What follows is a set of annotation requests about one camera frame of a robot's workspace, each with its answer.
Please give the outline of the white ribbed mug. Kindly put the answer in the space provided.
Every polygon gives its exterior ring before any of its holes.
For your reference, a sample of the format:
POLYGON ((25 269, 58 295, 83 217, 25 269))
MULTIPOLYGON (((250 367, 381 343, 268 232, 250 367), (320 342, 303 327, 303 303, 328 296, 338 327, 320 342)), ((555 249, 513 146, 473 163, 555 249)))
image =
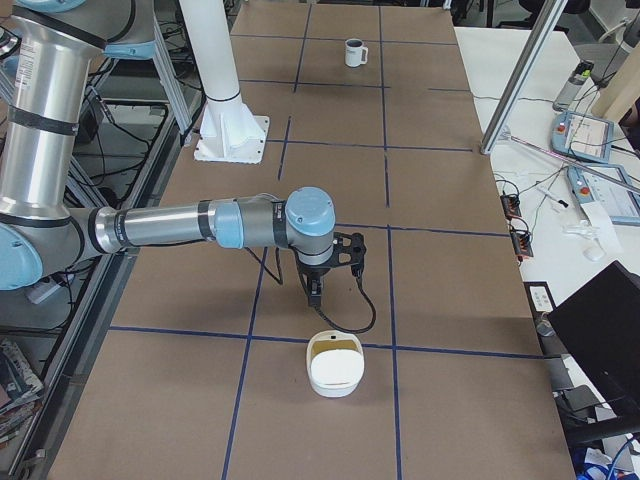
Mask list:
POLYGON ((359 38, 350 38, 344 42, 344 63, 349 68, 358 68, 368 63, 368 47, 359 38))

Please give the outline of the white lidded container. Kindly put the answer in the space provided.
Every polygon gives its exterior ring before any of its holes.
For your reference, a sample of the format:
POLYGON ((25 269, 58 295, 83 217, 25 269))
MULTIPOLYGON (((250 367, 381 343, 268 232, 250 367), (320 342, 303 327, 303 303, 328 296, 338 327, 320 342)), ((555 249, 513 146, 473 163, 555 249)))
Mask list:
POLYGON ((315 334, 306 348, 306 370, 312 389, 326 398, 350 395, 364 375, 359 338, 338 330, 315 334))

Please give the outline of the orange circuit board near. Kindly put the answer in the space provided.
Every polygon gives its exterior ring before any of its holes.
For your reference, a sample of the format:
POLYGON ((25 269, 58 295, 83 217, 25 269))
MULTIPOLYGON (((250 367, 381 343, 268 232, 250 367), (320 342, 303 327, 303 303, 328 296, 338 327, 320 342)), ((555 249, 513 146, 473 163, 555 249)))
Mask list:
POLYGON ((531 232, 529 230, 511 228, 509 233, 516 258, 519 261, 533 258, 531 232))

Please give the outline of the orange circuit board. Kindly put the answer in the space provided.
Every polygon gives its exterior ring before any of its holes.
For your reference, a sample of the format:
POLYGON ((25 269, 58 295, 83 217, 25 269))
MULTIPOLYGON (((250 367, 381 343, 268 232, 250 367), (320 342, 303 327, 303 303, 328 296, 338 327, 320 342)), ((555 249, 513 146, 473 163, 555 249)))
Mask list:
POLYGON ((503 194, 500 200, 506 219, 521 217, 520 198, 517 194, 503 194))
POLYGON ((509 233, 516 258, 519 261, 533 258, 531 232, 529 230, 511 228, 509 233))

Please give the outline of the orange circuit board far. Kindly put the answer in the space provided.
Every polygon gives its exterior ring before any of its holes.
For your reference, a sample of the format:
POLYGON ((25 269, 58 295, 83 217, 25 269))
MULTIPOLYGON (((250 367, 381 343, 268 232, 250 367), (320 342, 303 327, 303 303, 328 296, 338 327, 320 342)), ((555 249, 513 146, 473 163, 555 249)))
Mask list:
POLYGON ((500 200, 506 219, 521 217, 520 198, 517 194, 503 194, 500 200))

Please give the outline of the white label card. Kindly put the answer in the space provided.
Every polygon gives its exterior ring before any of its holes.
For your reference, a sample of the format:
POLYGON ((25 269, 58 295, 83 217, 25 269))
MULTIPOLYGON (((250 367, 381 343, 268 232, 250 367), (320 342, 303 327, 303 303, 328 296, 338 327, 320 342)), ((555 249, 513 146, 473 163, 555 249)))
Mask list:
POLYGON ((552 298, 545 286, 532 285, 529 291, 536 312, 551 312, 554 309, 552 298))

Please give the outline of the white power strip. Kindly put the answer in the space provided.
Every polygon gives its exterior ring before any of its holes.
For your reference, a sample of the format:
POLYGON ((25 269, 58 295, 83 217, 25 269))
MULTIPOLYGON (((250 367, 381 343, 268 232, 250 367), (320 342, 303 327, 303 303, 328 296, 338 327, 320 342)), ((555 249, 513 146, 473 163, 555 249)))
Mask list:
POLYGON ((27 287, 25 290, 25 296, 30 303, 38 305, 49 299, 62 288, 63 286, 55 280, 41 280, 36 284, 27 287))

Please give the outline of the black laptop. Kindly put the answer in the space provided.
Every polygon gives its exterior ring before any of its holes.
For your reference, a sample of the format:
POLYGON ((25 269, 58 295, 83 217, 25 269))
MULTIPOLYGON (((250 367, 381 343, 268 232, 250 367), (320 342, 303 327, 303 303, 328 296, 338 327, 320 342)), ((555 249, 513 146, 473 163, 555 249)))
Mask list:
POLYGON ((639 276, 614 261, 548 316, 568 353, 619 415, 639 413, 639 276))

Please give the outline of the teach pendant far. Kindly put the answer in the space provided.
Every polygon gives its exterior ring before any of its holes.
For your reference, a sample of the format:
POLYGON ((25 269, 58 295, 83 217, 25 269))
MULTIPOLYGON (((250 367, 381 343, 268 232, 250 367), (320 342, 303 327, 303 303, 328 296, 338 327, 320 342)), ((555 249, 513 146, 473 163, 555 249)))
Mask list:
POLYGON ((554 119, 551 148, 574 159, 607 164, 610 161, 614 123, 575 111, 565 111, 554 119))

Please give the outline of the teach pendant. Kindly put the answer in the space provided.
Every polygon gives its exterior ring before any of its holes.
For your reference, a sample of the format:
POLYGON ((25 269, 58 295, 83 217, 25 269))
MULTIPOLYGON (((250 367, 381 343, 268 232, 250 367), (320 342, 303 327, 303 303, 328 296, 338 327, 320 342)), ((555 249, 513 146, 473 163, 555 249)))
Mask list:
POLYGON ((610 161, 614 123, 575 111, 565 111, 554 119, 551 148, 574 159, 607 164, 610 161))
POLYGON ((602 177, 570 166, 567 176, 580 204, 599 201, 613 224, 639 225, 639 196, 602 177))

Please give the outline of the teach pendant near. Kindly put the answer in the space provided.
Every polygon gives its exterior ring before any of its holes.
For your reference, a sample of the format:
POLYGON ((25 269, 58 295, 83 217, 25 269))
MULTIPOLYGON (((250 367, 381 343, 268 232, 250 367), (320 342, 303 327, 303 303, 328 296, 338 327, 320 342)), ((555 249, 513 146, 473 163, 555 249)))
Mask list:
POLYGON ((599 201, 613 224, 639 225, 639 196, 602 177, 570 166, 567 176, 580 204, 599 201))

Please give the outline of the grey water bottle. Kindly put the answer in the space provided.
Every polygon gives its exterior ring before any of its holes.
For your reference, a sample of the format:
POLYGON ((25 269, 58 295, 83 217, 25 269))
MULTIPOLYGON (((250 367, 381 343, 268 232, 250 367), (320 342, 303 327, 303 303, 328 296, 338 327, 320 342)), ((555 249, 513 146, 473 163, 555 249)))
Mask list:
POLYGON ((591 76, 594 63, 589 60, 580 60, 571 72, 564 86, 552 103, 552 109, 556 112, 566 111, 575 100, 586 80, 591 76))

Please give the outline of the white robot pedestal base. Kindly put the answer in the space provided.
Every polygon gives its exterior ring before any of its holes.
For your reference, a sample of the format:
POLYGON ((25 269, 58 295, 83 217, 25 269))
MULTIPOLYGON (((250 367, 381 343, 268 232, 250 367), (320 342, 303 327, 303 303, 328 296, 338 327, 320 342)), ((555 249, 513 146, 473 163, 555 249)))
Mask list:
POLYGON ((182 0, 180 8, 206 97, 194 158, 260 163, 270 119, 243 102, 223 3, 182 0))

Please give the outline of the aluminium frame post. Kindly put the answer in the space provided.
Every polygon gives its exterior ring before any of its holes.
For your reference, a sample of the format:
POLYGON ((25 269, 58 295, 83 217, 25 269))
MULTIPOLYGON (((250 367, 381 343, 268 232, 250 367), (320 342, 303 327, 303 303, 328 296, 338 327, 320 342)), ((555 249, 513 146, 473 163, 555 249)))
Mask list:
POLYGON ((544 2, 484 133, 480 145, 482 154, 489 155, 492 152, 516 106, 521 90, 526 84, 538 57, 549 36, 554 31, 554 27, 558 23, 567 3, 567 0, 547 0, 544 2))

